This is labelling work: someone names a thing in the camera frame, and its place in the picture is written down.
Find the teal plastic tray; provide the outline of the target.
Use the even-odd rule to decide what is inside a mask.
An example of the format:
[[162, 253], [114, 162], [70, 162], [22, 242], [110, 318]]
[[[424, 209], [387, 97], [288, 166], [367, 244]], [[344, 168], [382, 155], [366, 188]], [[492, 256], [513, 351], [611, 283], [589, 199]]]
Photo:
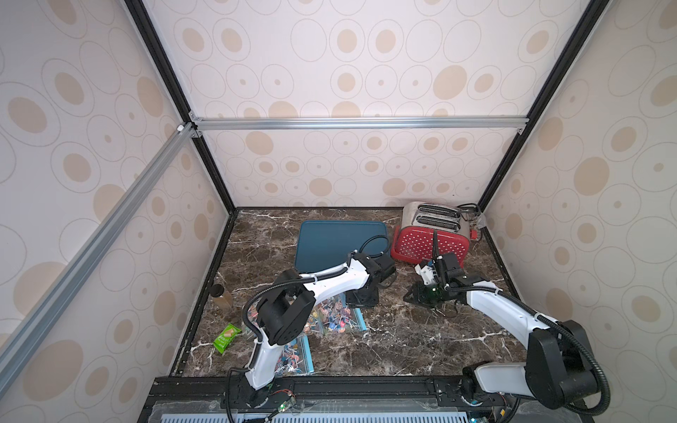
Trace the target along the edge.
[[294, 268], [313, 273], [345, 263], [350, 252], [375, 235], [388, 235], [383, 222], [307, 220], [300, 227]]

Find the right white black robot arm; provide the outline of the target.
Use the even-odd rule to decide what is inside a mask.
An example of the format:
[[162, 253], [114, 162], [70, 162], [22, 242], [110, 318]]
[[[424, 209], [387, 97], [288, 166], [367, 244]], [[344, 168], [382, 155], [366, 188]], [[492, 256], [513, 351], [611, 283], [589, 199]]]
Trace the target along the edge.
[[523, 362], [483, 362], [464, 368], [461, 391], [468, 403], [481, 395], [501, 393], [579, 415], [599, 416], [608, 410], [612, 399], [608, 377], [580, 324], [558, 321], [496, 284], [467, 274], [453, 253], [417, 264], [415, 271], [420, 279], [404, 301], [426, 308], [447, 301], [467, 305], [499, 324], [526, 349]]

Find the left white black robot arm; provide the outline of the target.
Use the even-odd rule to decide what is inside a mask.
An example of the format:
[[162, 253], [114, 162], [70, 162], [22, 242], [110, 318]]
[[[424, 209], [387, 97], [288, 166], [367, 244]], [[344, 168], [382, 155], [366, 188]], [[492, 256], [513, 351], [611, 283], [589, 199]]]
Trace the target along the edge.
[[390, 256], [354, 251], [345, 263], [323, 271], [285, 271], [254, 294], [243, 307], [243, 323], [256, 336], [244, 373], [250, 387], [259, 391], [273, 381], [283, 347], [301, 334], [318, 303], [343, 295], [350, 308], [374, 308], [384, 280], [395, 274]]

